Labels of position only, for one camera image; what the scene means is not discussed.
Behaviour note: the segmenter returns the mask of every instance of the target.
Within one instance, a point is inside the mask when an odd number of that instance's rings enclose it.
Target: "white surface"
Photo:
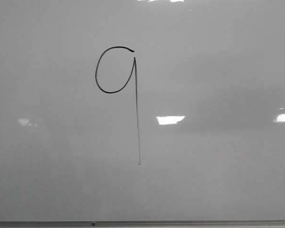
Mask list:
[[[0,1],[0,221],[285,219],[281,114],[285,0]]]

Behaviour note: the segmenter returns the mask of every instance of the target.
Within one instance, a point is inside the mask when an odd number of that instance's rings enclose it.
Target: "whiteboard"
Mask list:
[[[266,219],[285,1],[0,1],[0,221]]]

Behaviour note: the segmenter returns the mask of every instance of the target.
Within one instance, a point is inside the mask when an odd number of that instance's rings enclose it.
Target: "metal ledge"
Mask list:
[[[285,220],[242,221],[0,221],[0,227],[240,227],[240,226],[285,226]]]

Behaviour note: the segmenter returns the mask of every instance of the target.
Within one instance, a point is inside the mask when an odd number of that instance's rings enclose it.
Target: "black marker writing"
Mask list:
[[[104,90],[98,83],[98,75],[97,75],[97,72],[98,72],[98,67],[99,67],[99,63],[102,59],[102,57],[105,55],[105,53],[111,49],[114,49],[114,48],[123,48],[123,49],[127,49],[128,51],[131,51],[131,52],[134,52],[133,50],[127,48],[127,47],[124,47],[124,46],[116,46],[116,47],[110,47],[108,48],[107,50],[105,50],[102,55],[100,56],[99,60],[98,60],[98,63],[97,63],[97,67],[96,67],[96,71],[95,71],[95,81],[96,81],[96,84],[98,86],[98,88],[103,91],[104,93],[106,94],[115,94],[115,93],[118,93],[120,91],[122,91],[126,85],[128,84],[128,82],[130,81],[131,79],[131,76],[133,74],[133,71],[135,73],[135,98],[136,98],[136,122],[137,122],[137,136],[138,136],[138,151],[139,151],[139,162],[138,164],[140,165],[141,164],[141,144],[140,144],[140,136],[139,136],[139,124],[138,124],[138,103],[137,103],[137,67],[136,67],[136,59],[135,57],[133,58],[133,65],[132,65],[132,70],[131,70],[131,73],[130,73],[130,76],[128,78],[128,80],[126,81],[126,83],[124,84],[123,87],[121,87],[120,89],[116,90],[116,91],[106,91]]]

